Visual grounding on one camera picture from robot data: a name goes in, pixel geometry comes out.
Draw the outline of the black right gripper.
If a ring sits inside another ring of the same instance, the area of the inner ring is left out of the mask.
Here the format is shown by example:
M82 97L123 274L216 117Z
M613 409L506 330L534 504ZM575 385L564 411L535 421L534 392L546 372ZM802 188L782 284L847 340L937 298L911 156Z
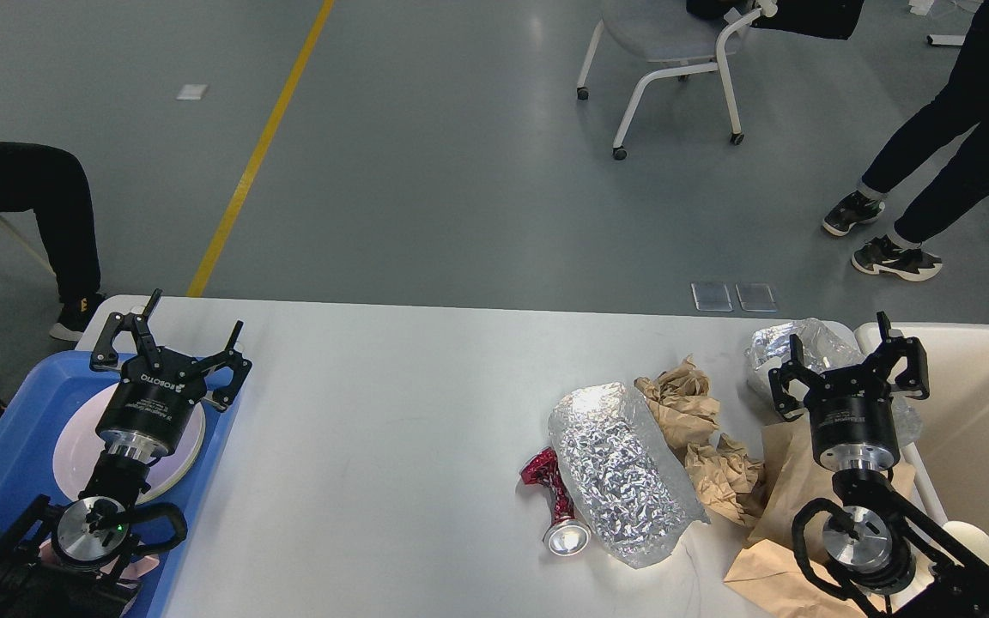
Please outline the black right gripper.
M877 312L882 338L862 369L835 369L823 375L804 364L804 345L789 336L789 355L770 369L768 382L774 410L781 420L797 420L802 404L792 382L808 387L804 396L810 423L813 460L824 469L891 469L900 462L891 395L926 400L930 396L929 360L918 337L892 329Z

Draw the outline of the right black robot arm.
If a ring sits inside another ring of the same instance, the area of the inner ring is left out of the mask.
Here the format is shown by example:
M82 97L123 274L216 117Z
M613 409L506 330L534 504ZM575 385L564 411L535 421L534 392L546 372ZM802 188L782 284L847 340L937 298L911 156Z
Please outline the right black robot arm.
M879 347L851 367L812 371L790 337L769 372L774 407L807 411L812 457L832 474L835 500L816 498L792 520L792 552L814 587L867 617L989 617L989 564L892 486L900 462L892 400L929 396L919 339L877 313Z

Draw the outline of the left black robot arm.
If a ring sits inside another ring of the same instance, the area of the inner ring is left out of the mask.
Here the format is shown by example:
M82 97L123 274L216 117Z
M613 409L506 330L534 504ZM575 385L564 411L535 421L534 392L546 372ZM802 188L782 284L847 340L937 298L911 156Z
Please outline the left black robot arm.
M42 361L0 421L0 617L160 617L252 362L236 322L204 357L113 312Z

